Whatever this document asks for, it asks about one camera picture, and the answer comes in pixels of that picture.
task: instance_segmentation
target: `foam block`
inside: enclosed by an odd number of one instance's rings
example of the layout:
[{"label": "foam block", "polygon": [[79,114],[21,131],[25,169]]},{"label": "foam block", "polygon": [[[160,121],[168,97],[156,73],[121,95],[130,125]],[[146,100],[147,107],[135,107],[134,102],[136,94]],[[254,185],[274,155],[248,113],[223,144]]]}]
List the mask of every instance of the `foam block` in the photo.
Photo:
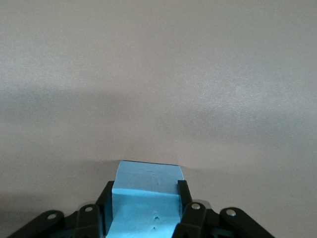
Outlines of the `foam block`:
[{"label": "foam block", "polygon": [[107,238],[170,238],[180,222],[179,166],[121,161]]}]

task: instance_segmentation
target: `blue foam block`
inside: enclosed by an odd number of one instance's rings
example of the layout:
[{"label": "blue foam block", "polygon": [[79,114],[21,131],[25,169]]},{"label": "blue foam block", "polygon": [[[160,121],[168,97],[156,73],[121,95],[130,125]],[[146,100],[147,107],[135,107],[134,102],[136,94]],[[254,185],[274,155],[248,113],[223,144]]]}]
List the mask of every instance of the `blue foam block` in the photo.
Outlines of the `blue foam block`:
[{"label": "blue foam block", "polygon": [[169,238],[180,222],[179,166],[121,161],[107,238]]}]

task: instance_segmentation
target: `black linkage arm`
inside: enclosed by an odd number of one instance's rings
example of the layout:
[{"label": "black linkage arm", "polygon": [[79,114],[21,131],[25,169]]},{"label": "black linkage arm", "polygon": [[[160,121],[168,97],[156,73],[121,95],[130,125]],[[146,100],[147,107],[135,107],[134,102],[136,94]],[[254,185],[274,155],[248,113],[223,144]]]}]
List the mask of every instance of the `black linkage arm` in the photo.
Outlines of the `black linkage arm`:
[{"label": "black linkage arm", "polygon": [[[112,187],[109,181],[95,204],[85,205],[68,217],[60,211],[42,213],[8,238],[103,238],[113,221]],[[217,214],[193,202],[187,181],[178,181],[181,222],[172,238],[274,238],[239,208]]]}]

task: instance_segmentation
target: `blue sponge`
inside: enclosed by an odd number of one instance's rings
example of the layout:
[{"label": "blue sponge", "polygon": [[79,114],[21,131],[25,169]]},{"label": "blue sponge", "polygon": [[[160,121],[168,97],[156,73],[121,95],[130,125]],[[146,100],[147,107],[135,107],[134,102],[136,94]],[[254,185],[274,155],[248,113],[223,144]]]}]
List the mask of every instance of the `blue sponge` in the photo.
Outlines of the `blue sponge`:
[{"label": "blue sponge", "polygon": [[170,238],[180,222],[179,166],[121,161],[107,238]]}]

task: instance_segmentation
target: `screw head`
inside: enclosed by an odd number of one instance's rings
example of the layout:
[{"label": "screw head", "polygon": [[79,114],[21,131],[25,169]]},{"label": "screw head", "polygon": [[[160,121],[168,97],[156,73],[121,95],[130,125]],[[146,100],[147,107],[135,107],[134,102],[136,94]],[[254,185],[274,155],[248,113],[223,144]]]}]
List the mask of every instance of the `screw head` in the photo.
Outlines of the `screw head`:
[{"label": "screw head", "polygon": [[85,212],[91,212],[93,210],[92,207],[86,207]]},{"label": "screw head", "polygon": [[53,213],[53,214],[50,214],[48,217],[47,217],[47,219],[48,220],[52,220],[52,219],[55,219],[57,217],[57,215],[55,214],[55,213]]},{"label": "screw head", "polygon": [[193,208],[194,210],[199,210],[199,209],[200,209],[200,205],[199,205],[198,203],[193,203],[193,204],[192,204],[192,208]]},{"label": "screw head", "polygon": [[232,210],[232,209],[226,210],[226,213],[230,217],[235,217],[237,215],[237,213],[234,210]]}]

